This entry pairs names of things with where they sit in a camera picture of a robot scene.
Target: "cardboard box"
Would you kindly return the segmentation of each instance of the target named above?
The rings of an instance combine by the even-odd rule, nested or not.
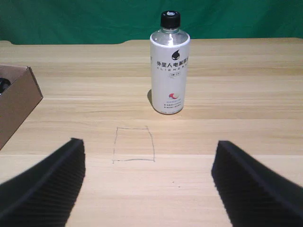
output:
[[[42,100],[30,67],[0,65],[0,77],[11,85],[0,95],[0,149]]]

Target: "white bottle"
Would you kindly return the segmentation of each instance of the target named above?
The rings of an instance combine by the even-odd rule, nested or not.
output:
[[[180,14],[161,13],[161,29],[151,37],[151,96],[156,111],[174,114],[185,99],[189,35],[180,30]]]

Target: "white label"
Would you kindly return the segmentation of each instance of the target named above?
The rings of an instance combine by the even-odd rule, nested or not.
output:
[[[167,14],[168,16],[173,16],[173,15],[175,15],[174,12],[169,12],[169,11],[168,11],[166,14]]]
[[[189,39],[176,46],[151,40],[152,105],[160,113],[174,114],[184,106]]]

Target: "wood grain surface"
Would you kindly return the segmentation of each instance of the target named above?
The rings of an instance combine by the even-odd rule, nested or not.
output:
[[[148,40],[1,41],[0,63],[31,66],[44,95],[0,151],[0,182],[84,139],[87,173],[69,227],[231,226],[210,172],[218,140],[303,185],[302,39],[192,40],[175,115],[148,100]]]

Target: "bottle cap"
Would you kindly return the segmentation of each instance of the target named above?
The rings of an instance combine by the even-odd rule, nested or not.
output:
[[[181,16],[179,12],[169,10],[161,13],[161,27],[172,29],[180,27]]]

